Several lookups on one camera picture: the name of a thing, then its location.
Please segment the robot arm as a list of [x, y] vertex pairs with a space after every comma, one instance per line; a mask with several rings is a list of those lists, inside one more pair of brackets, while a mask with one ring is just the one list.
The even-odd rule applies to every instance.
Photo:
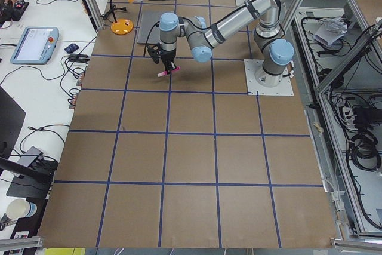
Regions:
[[212, 57], [212, 50], [225, 43], [244, 26], [261, 16], [279, 8], [287, 0], [244, 0], [244, 3], [222, 19], [209, 26], [205, 19], [195, 17], [193, 20], [181, 17], [172, 12], [163, 13], [159, 21], [160, 41], [155, 45], [146, 45], [152, 60], [164, 65], [164, 71], [158, 76], [167, 76], [180, 68], [175, 64], [177, 39], [185, 37], [192, 57], [197, 62], [207, 62]]

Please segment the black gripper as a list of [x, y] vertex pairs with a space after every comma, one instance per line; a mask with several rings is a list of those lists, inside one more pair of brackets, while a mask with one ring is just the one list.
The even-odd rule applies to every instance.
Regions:
[[146, 50], [156, 64], [158, 64], [160, 60], [162, 61], [166, 74], [169, 74], [170, 71], [173, 71], [176, 68], [174, 63], [176, 49], [167, 51], [164, 50], [162, 44], [157, 43], [155, 45], [146, 44]]

